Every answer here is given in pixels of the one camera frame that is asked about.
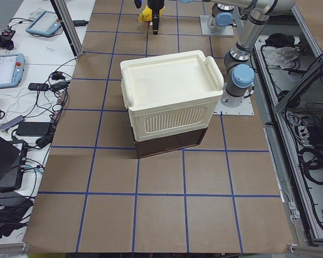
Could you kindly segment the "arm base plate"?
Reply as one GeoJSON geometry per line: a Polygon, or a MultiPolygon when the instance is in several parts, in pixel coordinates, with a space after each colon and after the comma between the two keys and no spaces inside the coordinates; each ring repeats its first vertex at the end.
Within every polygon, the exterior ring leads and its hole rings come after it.
{"type": "Polygon", "coordinates": [[[244,96],[233,97],[224,91],[220,101],[213,111],[213,115],[224,116],[254,116],[251,98],[245,98],[248,91],[244,96]]]}
{"type": "Polygon", "coordinates": [[[201,33],[207,37],[233,37],[233,16],[231,13],[220,13],[213,16],[200,16],[201,33]]]}

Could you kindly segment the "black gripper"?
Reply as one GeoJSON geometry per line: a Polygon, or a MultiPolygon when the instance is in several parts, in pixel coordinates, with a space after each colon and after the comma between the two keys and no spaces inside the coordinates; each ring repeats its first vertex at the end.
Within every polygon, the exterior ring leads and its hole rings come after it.
{"type": "Polygon", "coordinates": [[[164,0],[148,0],[148,7],[152,10],[152,32],[157,35],[159,31],[159,16],[164,11],[164,0]]]}

